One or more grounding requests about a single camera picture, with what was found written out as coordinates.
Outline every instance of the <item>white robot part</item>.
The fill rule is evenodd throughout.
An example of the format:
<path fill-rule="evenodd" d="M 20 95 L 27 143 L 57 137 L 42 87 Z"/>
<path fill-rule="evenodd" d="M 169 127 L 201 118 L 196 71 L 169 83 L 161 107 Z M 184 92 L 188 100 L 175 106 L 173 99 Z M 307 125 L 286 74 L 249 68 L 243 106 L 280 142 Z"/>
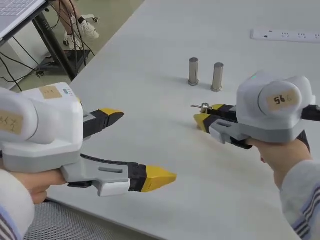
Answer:
<path fill-rule="evenodd" d="M 11 92 L 0 95 L 0 141 L 27 141 L 37 131 L 38 122 L 30 99 Z"/>
<path fill-rule="evenodd" d="M 240 125 L 288 130 L 300 122 L 303 108 L 314 101 L 307 78 L 278 79 L 260 71 L 239 87 L 236 116 Z"/>
<path fill-rule="evenodd" d="M 83 108 L 66 83 L 1 94 L 0 114 L 19 121 L 15 132 L 0 121 L 3 161 L 9 171 L 38 173 L 79 161 Z"/>

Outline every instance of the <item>white table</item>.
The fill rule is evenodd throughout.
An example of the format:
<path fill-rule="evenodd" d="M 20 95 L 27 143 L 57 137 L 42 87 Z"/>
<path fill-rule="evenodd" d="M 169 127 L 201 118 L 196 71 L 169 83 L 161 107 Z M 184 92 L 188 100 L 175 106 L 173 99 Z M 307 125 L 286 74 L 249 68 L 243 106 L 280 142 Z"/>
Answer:
<path fill-rule="evenodd" d="M 250 39 L 256 27 L 317 30 L 318 11 L 318 0 L 146 0 L 71 85 L 87 111 L 125 112 L 82 152 L 163 166 L 177 172 L 177 181 L 108 198 L 95 188 L 61 186 L 49 197 L 167 240 L 298 239 L 258 152 L 221 145 L 197 130 L 198 110 L 190 105 L 235 104 L 238 86 L 261 69 L 305 75 L 319 98 L 319 44 Z M 191 57 L 199 58 L 200 84 L 193 87 Z M 210 91 L 216 62 L 224 63 L 220 93 Z M 307 133 L 320 158 L 315 126 L 308 123 Z"/>

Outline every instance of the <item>finger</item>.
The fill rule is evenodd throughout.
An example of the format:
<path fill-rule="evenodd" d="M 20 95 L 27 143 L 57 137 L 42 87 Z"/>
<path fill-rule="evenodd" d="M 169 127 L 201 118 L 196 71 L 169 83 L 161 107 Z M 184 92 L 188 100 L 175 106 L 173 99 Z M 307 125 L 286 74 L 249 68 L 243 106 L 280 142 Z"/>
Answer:
<path fill-rule="evenodd" d="M 42 204 L 47 198 L 47 192 L 43 191 L 31 196 L 34 204 Z"/>
<path fill-rule="evenodd" d="M 246 140 L 246 144 L 258 147 L 261 144 L 263 144 L 263 142 L 259 141 L 259 140 L 256 140 L 256 139 L 253 139 L 253 138 L 249 138 L 249 139 Z"/>
<path fill-rule="evenodd" d="M 34 188 L 51 185 L 63 185 L 67 183 L 59 169 L 34 173 L 29 177 L 29 183 Z"/>
<path fill-rule="evenodd" d="M 29 191 L 31 194 L 38 194 L 38 193 L 42 193 L 42 192 L 47 191 L 49 188 L 50 188 L 50 186 L 39 186 L 39 187 L 35 187 Z"/>

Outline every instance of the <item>laptop keyboard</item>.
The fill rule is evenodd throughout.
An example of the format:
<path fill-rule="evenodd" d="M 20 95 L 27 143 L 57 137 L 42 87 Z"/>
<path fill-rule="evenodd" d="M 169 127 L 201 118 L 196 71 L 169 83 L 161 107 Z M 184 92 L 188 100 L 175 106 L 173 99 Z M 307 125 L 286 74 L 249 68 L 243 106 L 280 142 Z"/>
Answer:
<path fill-rule="evenodd" d="M 19 16 L 35 0 L 0 0 L 0 16 Z"/>

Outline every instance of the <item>laptop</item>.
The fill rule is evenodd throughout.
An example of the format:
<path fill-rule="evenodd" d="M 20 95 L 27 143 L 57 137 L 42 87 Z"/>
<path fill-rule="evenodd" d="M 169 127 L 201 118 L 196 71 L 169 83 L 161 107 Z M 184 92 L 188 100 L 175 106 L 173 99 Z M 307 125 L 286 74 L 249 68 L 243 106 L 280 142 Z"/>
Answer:
<path fill-rule="evenodd" d="M 0 0 L 0 40 L 45 2 L 46 0 Z"/>

